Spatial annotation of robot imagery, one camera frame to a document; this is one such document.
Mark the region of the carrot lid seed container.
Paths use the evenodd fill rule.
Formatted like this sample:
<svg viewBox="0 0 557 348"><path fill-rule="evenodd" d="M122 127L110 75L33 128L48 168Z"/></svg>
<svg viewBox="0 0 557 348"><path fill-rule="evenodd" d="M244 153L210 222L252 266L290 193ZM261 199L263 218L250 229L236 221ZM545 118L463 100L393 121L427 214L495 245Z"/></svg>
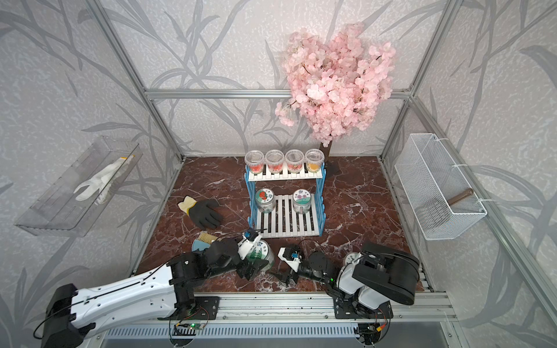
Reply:
<svg viewBox="0 0 557 348"><path fill-rule="evenodd" d="M348 266L350 264L357 264L359 262L359 259L361 259L362 255L359 252L351 252L350 254L346 255L343 263L344 266Z"/></svg>

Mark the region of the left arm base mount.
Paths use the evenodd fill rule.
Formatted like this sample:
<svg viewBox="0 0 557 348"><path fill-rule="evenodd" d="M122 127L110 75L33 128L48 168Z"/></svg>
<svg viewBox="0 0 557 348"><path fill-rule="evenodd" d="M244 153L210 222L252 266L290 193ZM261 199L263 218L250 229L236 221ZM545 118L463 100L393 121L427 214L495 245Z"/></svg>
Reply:
<svg viewBox="0 0 557 348"><path fill-rule="evenodd" d="M195 297L191 304L174 304L171 312L158 320L215 320L218 313L220 297Z"/></svg>

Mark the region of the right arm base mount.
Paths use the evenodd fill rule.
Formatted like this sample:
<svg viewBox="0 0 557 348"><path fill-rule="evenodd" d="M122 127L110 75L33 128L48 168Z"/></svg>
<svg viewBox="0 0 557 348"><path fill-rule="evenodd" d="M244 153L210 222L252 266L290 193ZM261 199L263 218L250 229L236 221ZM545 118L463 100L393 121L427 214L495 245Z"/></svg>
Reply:
<svg viewBox="0 0 557 348"><path fill-rule="evenodd" d="M360 291L349 297L334 297L336 319L391 319L390 300L374 291Z"/></svg>

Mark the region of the pink flower lid container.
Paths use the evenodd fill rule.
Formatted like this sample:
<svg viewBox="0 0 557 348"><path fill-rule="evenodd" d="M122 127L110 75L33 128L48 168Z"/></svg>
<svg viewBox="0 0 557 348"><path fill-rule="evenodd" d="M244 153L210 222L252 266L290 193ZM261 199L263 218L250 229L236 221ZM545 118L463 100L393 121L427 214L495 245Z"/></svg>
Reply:
<svg viewBox="0 0 557 348"><path fill-rule="evenodd" d="M297 214L309 213L311 202L311 193L303 188L296 190L292 195L293 210Z"/></svg>

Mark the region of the clear seed container red label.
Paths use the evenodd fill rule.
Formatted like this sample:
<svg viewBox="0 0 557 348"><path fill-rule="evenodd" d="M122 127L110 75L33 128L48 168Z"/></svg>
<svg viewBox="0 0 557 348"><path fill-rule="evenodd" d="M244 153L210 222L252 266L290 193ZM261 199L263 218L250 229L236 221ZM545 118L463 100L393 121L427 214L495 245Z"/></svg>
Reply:
<svg viewBox="0 0 557 348"><path fill-rule="evenodd" d="M252 150L245 155L245 164L248 170L254 175L263 172L265 165L265 155L259 150Z"/></svg>

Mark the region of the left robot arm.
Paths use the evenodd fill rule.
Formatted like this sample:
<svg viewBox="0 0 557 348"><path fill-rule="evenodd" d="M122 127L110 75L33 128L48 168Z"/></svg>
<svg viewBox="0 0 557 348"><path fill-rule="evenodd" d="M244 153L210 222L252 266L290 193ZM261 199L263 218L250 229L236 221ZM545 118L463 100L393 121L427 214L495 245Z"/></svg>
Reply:
<svg viewBox="0 0 557 348"><path fill-rule="evenodd" d="M56 289L40 324L42 347L78 347L85 339L141 320L216 318L218 297L196 297L209 278L229 272L252 279L269 265L250 258L260 237L222 239L204 250L175 256L153 270L99 287Z"/></svg>

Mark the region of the green label seed container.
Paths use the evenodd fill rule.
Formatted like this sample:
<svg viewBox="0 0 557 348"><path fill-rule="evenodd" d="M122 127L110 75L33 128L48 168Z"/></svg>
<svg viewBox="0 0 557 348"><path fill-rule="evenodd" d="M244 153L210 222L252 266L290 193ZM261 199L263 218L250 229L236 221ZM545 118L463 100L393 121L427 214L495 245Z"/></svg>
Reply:
<svg viewBox="0 0 557 348"><path fill-rule="evenodd" d="M251 253L247 256L247 259L250 262L255 262L256 260L266 260L268 264L261 270L262 272L269 271L275 263L274 252L268 242L263 239L255 245Z"/></svg>

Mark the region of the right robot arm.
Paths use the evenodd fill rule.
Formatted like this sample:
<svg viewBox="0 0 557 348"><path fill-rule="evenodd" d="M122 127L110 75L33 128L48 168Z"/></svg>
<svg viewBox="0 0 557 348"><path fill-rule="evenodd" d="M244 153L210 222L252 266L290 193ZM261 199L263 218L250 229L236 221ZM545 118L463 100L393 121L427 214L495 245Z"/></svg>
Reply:
<svg viewBox="0 0 557 348"><path fill-rule="evenodd" d="M420 261L409 253L367 242L360 252L348 255L341 268L318 250L304 256L298 246L281 248L278 257L290 270L272 275L286 286L300 278L324 286L333 300L336 319L389 322L392 303L415 303Z"/></svg>

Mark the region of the strawberry lid seed container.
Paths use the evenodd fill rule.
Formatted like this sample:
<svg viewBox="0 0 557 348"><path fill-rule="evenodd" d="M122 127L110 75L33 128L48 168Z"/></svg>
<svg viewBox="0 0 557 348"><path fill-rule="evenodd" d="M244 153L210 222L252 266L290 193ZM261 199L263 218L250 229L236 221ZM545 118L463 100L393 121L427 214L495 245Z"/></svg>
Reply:
<svg viewBox="0 0 557 348"><path fill-rule="evenodd" d="M255 202L261 213L271 213L276 206L275 194L269 188L261 188L255 194Z"/></svg>

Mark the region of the small clear container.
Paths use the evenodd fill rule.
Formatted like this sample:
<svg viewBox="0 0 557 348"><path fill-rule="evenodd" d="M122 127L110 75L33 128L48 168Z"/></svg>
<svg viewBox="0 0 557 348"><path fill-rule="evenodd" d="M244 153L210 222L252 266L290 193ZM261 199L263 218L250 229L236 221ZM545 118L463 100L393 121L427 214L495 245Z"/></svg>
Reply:
<svg viewBox="0 0 557 348"><path fill-rule="evenodd" d="M319 172L324 160L324 153L320 149L309 149L305 153L305 163L309 173Z"/></svg>

